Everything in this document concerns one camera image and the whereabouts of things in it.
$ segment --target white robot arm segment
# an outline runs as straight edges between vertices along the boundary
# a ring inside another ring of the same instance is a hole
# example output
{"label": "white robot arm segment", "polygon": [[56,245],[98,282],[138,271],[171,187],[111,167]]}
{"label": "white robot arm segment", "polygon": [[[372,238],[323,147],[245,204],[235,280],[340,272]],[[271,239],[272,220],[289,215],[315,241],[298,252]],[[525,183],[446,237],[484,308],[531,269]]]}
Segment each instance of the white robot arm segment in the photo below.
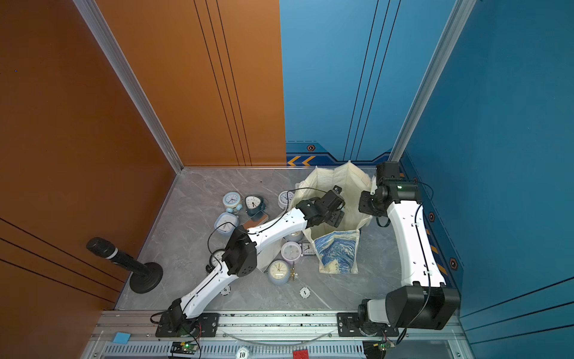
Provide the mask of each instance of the white robot arm segment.
{"label": "white robot arm segment", "polygon": [[[301,210],[292,209],[270,222],[247,229],[249,238],[255,242],[257,254],[284,236],[304,230],[307,227],[307,220],[304,217]],[[219,292],[239,278],[235,274],[228,274],[228,272],[229,268],[226,262],[220,262],[193,291],[181,297],[180,306],[186,318],[198,317]]]}
{"label": "white robot arm segment", "polygon": [[[415,213],[417,213],[416,223],[414,221]],[[430,273],[431,287],[440,287],[441,283],[444,284],[445,280],[435,263],[431,245],[426,235],[425,225],[422,220],[422,205],[413,200],[404,200],[400,203],[393,202],[389,205],[387,214],[397,237],[402,268],[401,285],[413,285],[417,281],[423,287],[428,287],[427,272]],[[425,258],[429,266],[428,269],[425,267]]]}

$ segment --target white alarm clock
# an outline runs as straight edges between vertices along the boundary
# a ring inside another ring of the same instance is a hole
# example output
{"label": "white alarm clock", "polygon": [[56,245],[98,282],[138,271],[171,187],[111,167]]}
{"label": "white alarm clock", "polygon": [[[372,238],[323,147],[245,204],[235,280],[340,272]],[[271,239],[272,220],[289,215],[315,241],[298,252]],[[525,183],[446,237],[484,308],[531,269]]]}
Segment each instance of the white alarm clock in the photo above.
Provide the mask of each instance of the white alarm clock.
{"label": "white alarm clock", "polygon": [[290,265],[297,264],[303,258],[301,245],[297,242],[287,242],[281,247],[281,257]]}
{"label": "white alarm clock", "polygon": [[283,191],[279,194],[277,198],[277,204],[282,210],[286,209],[289,203],[293,201],[293,196],[295,196],[294,191]]}

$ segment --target black stripe line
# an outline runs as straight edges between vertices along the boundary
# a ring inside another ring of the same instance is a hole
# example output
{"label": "black stripe line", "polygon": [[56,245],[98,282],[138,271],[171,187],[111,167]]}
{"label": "black stripe line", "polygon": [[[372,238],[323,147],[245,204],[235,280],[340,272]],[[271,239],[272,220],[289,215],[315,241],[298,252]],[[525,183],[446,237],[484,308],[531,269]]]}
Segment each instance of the black stripe line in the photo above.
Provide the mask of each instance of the black stripe line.
{"label": "black stripe line", "polygon": [[570,277],[570,278],[567,278],[567,279],[564,279],[564,280],[561,280],[561,281],[557,281],[556,283],[547,285],[546,287],[542,287],[542,288],[539,288],[539,289],[537,289],[537,290],[534,290],[534,291],[531,291],[531,292],[528,292],[528,293],[524,293],[524,294],[522,294],[522,295],[519,295],[519,296],[516,296],[516,297],[514,297],[514,298],[510,298],[510,299],[504,300],[503,302],[500,302],[500,303],[497,303],[497,304],[493,304],[493,305],[491,305],[491,306],[488,306],[488,307],[486,307],[486,308],[482,308],[482,309],[477,310],[477,311],[474,311],[474,312],[472,312],[472,313],[468,313],[468,314],[465,314],[465,315],[461,315],[460,317],[461,317],[461,318],[464,318],[465,316],[469,316],[469,315],[472,315],[472,314],[476,314],[476,313],[478,313],[478,312],[482,312],[483,310],[487,310],[487,309],[490,309],[490,308],[492,308],[492,307],[496,307],[496,306],[499,306],[499,305],[501,305],[501,304],[508,303],[508,302],[510,302],[510,301],[512,301],[512,300],[514,300],[514,299],[522,298],[522,297],[524,297],[524,296],[527,296],[527,295],[530,295],[530,294],[533,294],[533,293],[536,293],[536,292],[540,292],[540,291],[542,291],[542,290],[544,290],[544,289],[547,289],[547,288],[550,288],[550,287],[554,287],[555,285],[562,284],[562,283],[567,282],[567,281],[572,280],[572,279],[574,279],[574,277]]}
{"label": "black stripe line", "polygon": [[355,161],[359,158],[360,147],[363,144],[364,131],[367,128],[367,123],[369,122],[369,116],[371,115],[371,109],[373,108],[373,101],[375,100],[375,95],[377,94],[377,87],[379,86],[379,80],[381,79],[381,72],[383,72],[383,65],[385,64],[385,59],[387,58],[387,51],[389,50],[389,44],[391,42],[391,36],[393,35],[394,24],[395,24],[395,22],[397,22],[398,9],[400,7],[401,7],[401,0],[399,0],[399,2],[398,2],[397,12],[395,13],[395,19],[393,21],[393,27],[391,28],[391,33],[389,34],[389,40],[387,41],[387,48],[385,49],[385,55],[383,56],[383,62],[381,64],[381,70],[379,71],[379,77],[377,78],[377,84],[375,85],[375,91],[373,92],[373,98],[371,98],[371,106],[369,106],[369,113],[367,114],[367,119],[364,122],[363,134],[360,137],[359,148],[357,149],[357,156],[355,157]]}
{"label": "black stripe line", "polygon": [[87,291],[85,291],[85,290],[83,290],[83,289],[76,288],[76,287],[74,287],[74,286],[72,286],[72,285],[66,284],[66,283],[64,283],[64,282],[62,282],[62,281],[59,281],[59,280],[57,280],[57,279],[50,278],[50,277],[48,277],[48,276],[45,276],[45,275],[40,274],[40,273],[38,273],[38,272],[35,272],[35,271],[31,270],[31,269],[27,269],[27,268],[21,267],[21,266],[19,266],[19,265],[17,265],[17,264],[14,264],[14,263],[12,263],[12,262],[8,262],[7,260],[4,260],[4,259],[2,259],[2,258],[0,258],[0,261],[3,261],[4,263],[10,264],[10,265],[13,265],[14,267],[18,267],[18,268],[23,269],[23,270],[25,270],[25,271],[28,271],[28,272],[30,272],[30,273],[37,274],[37,275],[39,275],[39,276],[41,276],[41,277],[44,277],[44,278],[46,278],[46,279],[53,280],[53,281],[55,281],[55,282],[57,282],[57,283],[64,284],[66,287],[70,287],[70,288],[79,290],[80,292],[84,292],[84,293],[89,294],[89,295],[92,295],[92,296],[94,296],[94,297],[96,297],[96,298],[103,299],[103,300],[106,300],[106,301],[108,301],[108,302],[110,302],[110,303],[114,303],[114,304],[115,304],[115,302],[113,302],[113,301],[110,300],[110,299],[106,299],[106,298],[100,297],[99,295],[95,295],[95,294],[92,294],[92,293],[90,293],[90,292],[87,292]]}
{"label": "black stripe line", "polygon": [[235,132],[237,133],[237,139],[239,140],[239,148],[241,148],[241,155],[243,156],[243,165],[247,165],[245,162],[245,153],[243,153],[243,144],[241,143],[241,137],[239,136],[239,129],[237,128],[237,120],[235,119],[235,111],[233,110],[233,104],[231,103],[231,95],[229,94],[229,86],[227,85],[227,79],[225,78],[225,70],[223,69],[223,62],[221,61],[221,54],[219,53],[219,46],[217,45],[217,37],[215,37],[214,23],[211,21],[210,7],[207,5],[207,0],[205,0],[205,7],[207,8],[207,16],[210,18],[211,32],[214,34],[215,48],[217,49],[217,56],[219,57],[219,65],[221,66],[221,73],[223,75],[223,82],[225,82],[225,89],[227,90],[227,98],[229,99],[229,107],[231,107],[231,114],[233,115],[233,123],[235,124]]}
{"label": "black stripe line", "polygon": [[113,275],[111,275],[111,274],[109,274],[109,273],[106,273],[106,272],[104,272],[103,270],[101,270],[101,269],[99,269],[99,268],[97,268],[97,267],[94,267],[94,266],[93,266],[93,265],[91,265],[90,263],[88,263],[88,262],[86,262],[86,261],[83,261],[83,260],[81,260],[80,258],[78,258],[78,257],[76,257],[76,256],[74,256],[74,255],[72,255],[72,254],[70,254],[70,253],[68,253],[68,252],[66,252],[65,250],[63,250],[63,249],[60,249],[60,248],[58,248],[58,247],[54,246],[53,244],[51,244],[51,243],[48,243],[48,242],[44,241],[42,238],[40,238],[40,237],[38,237],[38,236],[35,236],[35,235],[33,235],[32,233],[28,232],[27,230],[24,230],[24,229],[22,229],[22,228],[18,227],[17,225],[14,225],[14,224],[12,224],[12,223],[8,222],[8,221],[7,221],[7,220],[5,220],[5,219],[3,219],[3,218],[0,218],[0,221],[3,221],[3,222],[5,222],[5,223],[8,223],[10,226],[12,226],[12,227],[14,227],[14,228],[16,228],[16,229],[19,229],[19,230],[21,230],[22,232],[24,232],[24,233],[28,234],[29,236],[32,236],[32,237],[34,237],[35,239],[39,240],[40,242],[46,243],[46,244],[47,244],[47,245],[49,245],[50,247],[56,248],[56,249],[57,249],[57,250],[59,250],[60,252],[62,252],[62,253],[65,253],[65,254],[69,255],[70,257],[72,257],[72,258],[75,258],[75,259],[79,260],[79,261],[80,261],[80,262],[82,262],[83,264],[87,264],[87,265],[89,265],[90,267],[92,267],[92,268],[94,268],[94,269],[97,269],[97,270],[99,270],[100,272],[102,272],[102,273],[104,273],[104,274],[107,274],[107,275],[109,275],[109,276],[110,276],[110,277],[112,277],[113,279],[117,279],[117,280],[119,280],[120,282],[124,283],[124,281],[123,281],[123,280],[121,280],[121,279],[118,279],[118,278],[114,277]]}
{"label": "black stripe line", "polygon": [[231,80],[233,80],[233,87],[235,88],[235,97],[237,98],[237,106],[239,107],[239,117],[241,119],[241,127],[243,127],[243,135],[245,136],[245,145],[247,146],[247,155],[249,156],[249,164],[253,166],[251,162],[251,152],[249,151],[249,141],[247,140],[247,134],[245,133],[245,124],[243,123],[243,114],[241,113],[241,103],[239,103],[239,94],[237,93],[237,86],[235,85],[235,76],[233,75],[233,67],[231,66],[231,58],[229,56],[229,49],[227,48],[227,40],[225,38],[225,30],[223,30],[223,20],[221,19],[221,11],[219,11],[219,0],[216,0],[217,11],[219,13],[219,22],[221,23],[221,31],[223,32],[223,41],[225,42],[225,49],[227,51],[227,59],[229,60],[229,69],[231,69]]}
{"label": "black stripe line", "polygon": [[542,330],[529,331],[528,333],[508,335],[508,336],[506,336],[506,337],[494,338],[494,339],[488,339],[488,340],[482,340],[482,341],[479,341],[479,342],[474,342],[474,343],[469,343],[469,344],[472,345],[472,344],[480,344],[480,343],[486,343],[486,342],[493,342],[493,341],[495,341],[495,340],[508,339],[508,338],[514,338],[514,337],[521,337],[522,335],[543,333],[543,332],[545,332],[545,331],[551,331],[551,330],[556,330],[556,329],[564,329],[564,328],[570,328],[570,327],[574,327],[574,324],[568,324],[568,325],[563,325],[563,326],[560,326],[560,327],[554,327],[554,328],[548,328],[548,329],[542,329]]}
{"label": "black stripe line", "polygon": [[205,39],[205,33],[203,32],[203,26],[201,25],[201,19],[199,18],[199,11],[197,10],[197,4],[193,0],[193,5],[195,5],[195,12],[197,13],[197,20],[199,20],[199,27],[201,28],[201,33],[203,34],[203,41],[205,42],[205,49],[207,50],[207,56],[210,58],[211,71],[214,72],[215,86],[217,86],[217,92],[219,93],[219,99],[221,100],[221,107],[223,108],[223,114],[225,115],[225,121],[227,122],[227,129],[229,130],[229,137],[231,137],[231,144],[233,144],[233,151],[235,152],[235,159],[237,165],[239,165],[239,156],[237,156],[237,150],[235,149],[235,141],[233,141],[233,136],[231,135],[231,127],[229,127],[229,120],[227,119],[227,112],[225,111],[225,106],[223,105],[223,98],[221,97],[221,91],[219,90],[219,84],[217,83],[217,77],[215,76],[215,69],[213,61],[211,61],[210,49],[207,47],[207,40]]}
{"label": "black stripe line", "polygon": [[536,313],[544,312],[544,311],[551,310],[551,309],[556,309],[556,308],[560,308],[560,307],[564,307],[564,306],[569,306],[570,304],[574,304],[574,301],[568,302],[568,303],[563,303],[563,304],[558,304],[557,306],[553,306],[553,307],[548,307],[548,308],[536,310],[536,311],[533,311],[533,312],[530,312],[530,313],[526,313],[526,314],[521,314],[521,315],[513,316],[512,318],[503,319],[503,320],[501,320],[501,321],[497,321],[497,322],[494,322],[494,323],[489,323],[489,324],[481,325],[481,326],[478,326],[478,327],[474,327],[474,328],[470,328],[470,329],[465,329],[464,331],[466,332],[466,331],[469,331],[469,330],[475,330],[475,329],[478,329],[478,328],[486,327],[486,326],[493,325],[493,324],[502,323],[502,322],[505,322],[505,321],[511,321],[512,319],[522,318],[523,316],[527,316],[527,315],[530,315],[530,314],[536,314]]}
{"label": "black stripe line", "polygon": [[343,153],[343,161],[347,155],[347,147],[349,146],[349,136],[351,135],[351,128],[353,127],[353,117],[355,116],[355,109],[357,107],[357,100],[359,99],[360,83],[363,80],[364,65],[367,62],[367,54],[369,53],[369,45],[371,44],[371,36],[373,35],[373,26],[375,26],[375,17],[377,17],[377,8],[379,7],[379,0],[375,6],[375,14],[373,15],[373,23],[371,24],[371,32],[369,33],[369,41],[367,42],[367,49],[364,52],[363,69],[360,71],[359,87],[357,88],[357,96],[355,97],[355,106],[353,106],[353,114],[351,115],[351,123],[349,124],[349,133],[347,135],[347,143],[345,144],[345,152]]}
{"label": "black stripe line", "polygon": [[28,253],[30,253],[30,254],[33,254],[33,255],[35,255],[36,257],[40,257],[40,258],[42,258],[43,260],[46,260],[46,261],[48,261],[48,262],[50,262],[50,263],[52,263],[52,264],[55,264],[55,265],[57,265],[58,267],[62,267],[62,268],[64,268],[64,269],[67,269],[67,270],[70,271],[70,272],[76,273],[76,274],[79,275],[79,276],[82,276],[82,277],[84,277],[84,278],[86,278],[86,279],[89,279],[89,280],[91,280],[91,281],[93,281],[93,282],[98,283],[99,285],[103,285],[103,286],[106,287],[106,288],[109,288],[109,289],[111,289],[111,290],[113,290],[113,291],[116,291],[116,292],[120,293],[120,291],[118,291],[117,289],[114,289],[114,288],[112,288],[112,287],[109,287],[109,286],[107,286],[107,285],[105,285],[105,284],[102,284],[102,283],[98,282],[97,280],[94,280],[94,279],[92,279],[92,278],[90,278],[90,277],[88,277],[88,276],[85,276],[85,275],[83,275],[83,274],[80,274],[80,273],[78,273],[78,272],[76,272],[76,271],[74,271],[74,270],[72,270],[72,269],[69,269],[69,268],[67,268],[67,267],[64,267],[63,265],[61,265],[61,264],[59,264],[59,263],[56,263],[56,262],[54,262],[54,261],[51,261],[51,260],[49,260],[49,259],[47,259],[47,258],[45,258],[45,257],[43,257],[43,256],[40,256],[40,255],[37,254],[37,253],[34,253],[34,252],[30,251],[30,250],[27,250],[26,248],[20,247],[19,245],[14,244],[14,243],[12,243],[12,242],[10,242],[10,241],[8,241],[8,240],[2,238],[2,237],[0,237],[0,240],[5,241],[6,243],[12,244],[12,245],[15,246],[16,248],[20,248],[20,249],[22,249],[22,250],[25,250],[26,252],[28,252]]}
{"label": "black stripe line", "polygon": [[355,143],[357,141],[357,133],[359,133],[360,118],[363,117],[364,104],[365,104],[365,102],[367,102],[367,95],[369,94],[369,87],[371,85],[371,78],[373,77],[373,69],[375,68],[375,63],[377,62],[377,55],[379,53],[379,45],[381,44],[381,37],[383,36],[383,30],[385,29],[385,22],[387,21],[387,14],[389,13],[389,5],[390,4],[391,4],[391,0],[389,0],[389,2],[387,3],[387,11],[385,12],[385,18],[383,19],[383,27],[381,27],[381,34],[379,35],[379,42],[377,43],[377,50],[375,51],[375,58],[373,59],[373,66],[371,67],[371,74],[369,75],[369,82],[367,83],[367,91],[365,91],[365,93],[364,93],[363,106],[361,107],[361,110],[360,110],[359,123],[357,124],[357,131],[355,132],[355,139],[353,140],[353,147],[351,148],[351,157],[349,157],[349,159],[351,159],[353,157],[353,150],[355,149]]}

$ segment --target blue wall panel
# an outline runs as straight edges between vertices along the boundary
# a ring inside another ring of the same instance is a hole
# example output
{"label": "blue wall panel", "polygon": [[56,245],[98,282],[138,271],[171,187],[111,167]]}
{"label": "blue wall panel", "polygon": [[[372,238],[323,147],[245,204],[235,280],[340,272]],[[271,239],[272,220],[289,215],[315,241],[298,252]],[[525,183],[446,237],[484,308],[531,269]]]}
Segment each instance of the blue wall panel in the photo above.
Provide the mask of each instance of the blue wall panel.
{"label": "blue wall panel", "polygon": [[[381,149],[393,147],[454,3],[455,0],[401,2],[387,55],[383,56],[385,48],[379,49],[375,62],[379,71],[373,77],[379,73],[381,77],[374,99],[371,96],[373,107],[370,113],[364,112],[359,125],[353,160],[373,159]],[[385,27],[390,32],[392,22],[388,21]]]}
{"label": "blue wall panel", "polygon": [[339,161],[389,151],[454,2],[281,0],[288,146],[318,143]]}
{"label": "blue wall panel", "polygon": [[318,142],[342,160],[376,4],[280,1],[287,142]]}
{"label": "blue wall panel", "polygon": [[[565,283],[498,305],[572,276],[572,18],[570,1],[477,1],[407,147],[464,265],[466,330],[572,300]],[[472,343],[568,325],[571,307],[467,335]],[[520,357],[526,337],[537,345],[539,334],[472,347],[479,358]]]}
{"label": "blue wall panel", "polygon": [[571,358],[574,327],[472,345],[475,359]]}

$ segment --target red block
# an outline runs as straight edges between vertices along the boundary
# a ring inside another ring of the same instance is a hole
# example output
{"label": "red block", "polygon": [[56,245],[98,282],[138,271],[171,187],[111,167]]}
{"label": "red block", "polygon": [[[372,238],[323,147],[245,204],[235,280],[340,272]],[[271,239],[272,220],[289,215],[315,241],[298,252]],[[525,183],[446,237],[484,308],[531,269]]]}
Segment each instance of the red block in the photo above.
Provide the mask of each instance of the red block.
{"label": "red block", "polygon": [[293,359],[309,359],[309,352],[305,350],[297,350],[293,352]]}

